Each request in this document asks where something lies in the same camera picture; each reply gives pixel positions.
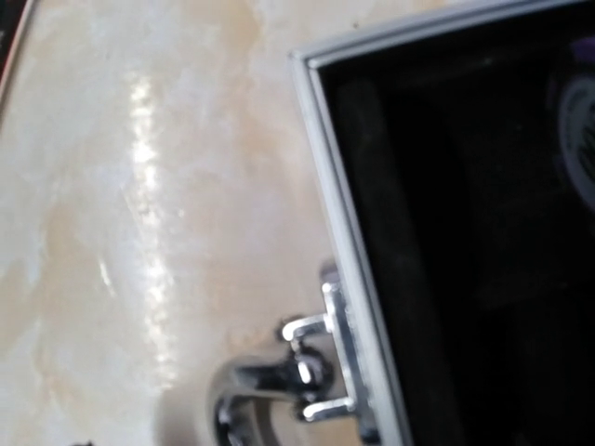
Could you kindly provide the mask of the aluminium poker chip case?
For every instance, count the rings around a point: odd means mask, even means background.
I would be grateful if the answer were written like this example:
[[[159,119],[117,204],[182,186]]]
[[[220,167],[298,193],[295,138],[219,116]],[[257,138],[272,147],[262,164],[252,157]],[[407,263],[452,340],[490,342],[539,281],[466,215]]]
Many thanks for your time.
[[[291,57],[335,246],[324,312],[212,388],[218,445],[272,405],[366,445],[594,441],[594,5],[482,1]]]

